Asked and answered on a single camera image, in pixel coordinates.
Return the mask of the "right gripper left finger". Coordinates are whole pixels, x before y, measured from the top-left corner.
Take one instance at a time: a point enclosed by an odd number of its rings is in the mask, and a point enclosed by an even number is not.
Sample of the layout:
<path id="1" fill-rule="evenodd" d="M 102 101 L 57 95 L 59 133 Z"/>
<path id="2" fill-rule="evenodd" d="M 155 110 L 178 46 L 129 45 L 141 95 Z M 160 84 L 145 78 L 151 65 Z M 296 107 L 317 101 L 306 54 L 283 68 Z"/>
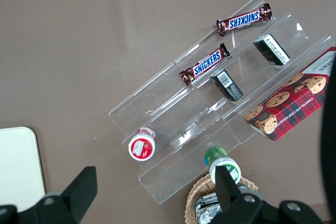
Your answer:
<path id="1" fill-rule="evenodd" d="M 37 222 L 80 223 L 97 192 L 96 168 L 85 167 L 62 193 L 49 195 L 37 203 Z"/>

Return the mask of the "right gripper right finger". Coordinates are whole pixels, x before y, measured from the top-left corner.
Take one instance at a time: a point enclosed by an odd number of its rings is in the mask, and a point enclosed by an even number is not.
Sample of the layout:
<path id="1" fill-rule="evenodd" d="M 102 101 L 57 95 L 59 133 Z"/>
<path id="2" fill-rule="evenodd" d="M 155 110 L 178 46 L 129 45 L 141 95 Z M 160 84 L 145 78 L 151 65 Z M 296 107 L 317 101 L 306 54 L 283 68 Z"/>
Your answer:
<path id="1" fill-rule="evenodd" d="M 216 195 L 222 212 L 214 217 L 215 223 L 258 223 L 262 200 L 250 189 L 241 191 L 224 166 L 216 167 Z"/>

